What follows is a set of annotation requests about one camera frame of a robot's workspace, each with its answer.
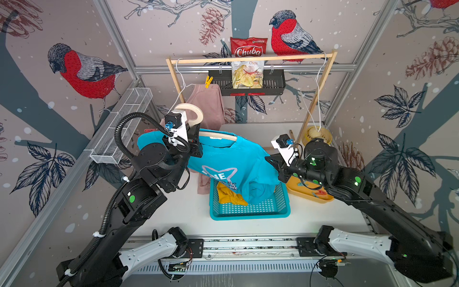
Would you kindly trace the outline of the wooden ring hanger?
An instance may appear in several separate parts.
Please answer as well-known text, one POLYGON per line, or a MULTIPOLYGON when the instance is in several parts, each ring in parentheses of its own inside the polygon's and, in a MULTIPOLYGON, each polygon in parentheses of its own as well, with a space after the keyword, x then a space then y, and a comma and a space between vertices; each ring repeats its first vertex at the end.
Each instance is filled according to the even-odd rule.
MULTIPOLYGON (((182 114, 184 124, 188 123, 190 127, 194 127, 197 124, 200 124, 204 119, 202 110, 199 107, 192 104, 179 104, 174 108, 172 112, 182 114), (189 120, 186 116, 186 111, 191 111, 195 113, 197 117, 195 119, 189 120)), ((233 142, 237 140, 237 136, 227 135, 221 132, 199 132, 199 135, 208 137, 210 139, 224 139, 233 142)))

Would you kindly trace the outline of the teal t-shirt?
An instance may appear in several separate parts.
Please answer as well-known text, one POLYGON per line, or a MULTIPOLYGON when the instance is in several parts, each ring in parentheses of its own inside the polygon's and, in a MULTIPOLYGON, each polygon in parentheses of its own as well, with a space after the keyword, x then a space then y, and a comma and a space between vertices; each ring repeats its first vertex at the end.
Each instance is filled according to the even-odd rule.
POLYGON ((210 137, 199 141, 202 156, 194 157, 190 143, 169 144, 161 131, 149 132, 137 140, 139 153, 132 156, 131 163, 148 185, 167 193, 179 189, 179 181, 189 169, 223 184, 248 204, 260 204, 274 194, 279 174, 258 144, 240 136, 235 141, 210 137))

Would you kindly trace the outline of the yellow t-shirt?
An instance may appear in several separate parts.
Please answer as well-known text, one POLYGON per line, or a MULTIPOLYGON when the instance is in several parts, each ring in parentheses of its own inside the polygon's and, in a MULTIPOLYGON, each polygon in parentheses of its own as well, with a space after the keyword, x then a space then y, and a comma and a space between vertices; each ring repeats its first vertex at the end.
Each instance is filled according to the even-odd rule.
POLYGON ((218 201, 219 204, 233 204, 239 206, 247 206, 248 203, 245 201, 241 194, 237 194, 232 191, 230 188, 225 186, 223 183, 219 182, 217 184, 217 191, 218 191, 218 201))

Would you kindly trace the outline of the white wire hanger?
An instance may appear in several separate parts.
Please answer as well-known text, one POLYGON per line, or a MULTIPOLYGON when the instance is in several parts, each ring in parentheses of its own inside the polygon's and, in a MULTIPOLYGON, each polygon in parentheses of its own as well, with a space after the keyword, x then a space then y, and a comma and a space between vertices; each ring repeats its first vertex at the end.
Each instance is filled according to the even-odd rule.
POLYGON ((316 76, 314 78, 314 81, 315 81, 315 84, 316 84, 316 90, 315 90, 314 97, 310 102, 310 106, 307 109, 307 118, 305 120, 305 124, 306 125, 308 125, 308 123, 310 121, 313 122, 313 126, 314 126, 316 132, 320 132, 321 129, 322 129, 322 116, 321 116, 321 113, 320 113, 320 107, 321 107, 320 95, 321 95, 321 92, 323 90, 323 87, 324 87, 324 85, 326 83, 326 80, 328 78, 328 75, 329 75, 328 67, 329 67, 329 60, 331 59, 328 56, 328 54, 326 54, 325 52, 323 52, 321 56, 316 55, 316 59, 318 59, 318 58, 323 58, 323 64, 319 68, 319 70, 318 70, 318 72, 317 72, 317 74, 316 74, 316 76), (318 119, 318 121, 316 121, 314 119, 314 116, 313 116, 313 112, 315 111, 316 107, 318 107, 318 109, 319 109, 319 119, 318 119))

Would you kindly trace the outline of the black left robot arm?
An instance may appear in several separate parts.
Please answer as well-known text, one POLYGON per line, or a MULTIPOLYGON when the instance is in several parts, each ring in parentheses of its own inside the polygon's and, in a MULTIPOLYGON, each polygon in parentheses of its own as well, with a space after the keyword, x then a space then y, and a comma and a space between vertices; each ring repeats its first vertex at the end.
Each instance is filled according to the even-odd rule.
POLYGON ((203 155, 198 139, 201 122, 201 117, 187 120, 182 110, 168 113, 164 124, 143 112, 133 112, 118 122, 114 141, 130 160, 133 172, 110 199, 100 229, 94 232, 86 249, 57 266, 60 286, 119 287, 132 273, 153 261, 177 257, 183 268, 191 264, 193 250, 178 227, 162 236, 154 232, 152 240, 141 247, 124 250, 123 246, 166 202, 168 193, 186 187, 181 178, 189 171, 189 159, 203 155), (133 154, 124 144, 122 132, 127 123, 138 118, 150 122, 163 138, 133 154))

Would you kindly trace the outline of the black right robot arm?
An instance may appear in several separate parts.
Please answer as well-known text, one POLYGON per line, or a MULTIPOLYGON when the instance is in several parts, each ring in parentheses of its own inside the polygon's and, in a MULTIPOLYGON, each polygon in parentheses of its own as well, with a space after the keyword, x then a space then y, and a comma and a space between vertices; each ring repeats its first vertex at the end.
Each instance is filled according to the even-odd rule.
POLYGON ((320 138, 310 141, 303 157, 295 154, 294 141, 280 135, 271 141, 278 153, 266 157, 287 183, 297 177, 321 185, 335 199, 354 207, 388 231, 387 235, 348 233, 331 226, 321 226, 314 247, 324 256, 357 254, 391 265, 405 277, 432 283, 453 277, 457 264, 449 252, 453 238, 435 232, 398 207, 362 172, 343 167, 338 151, 320 138))

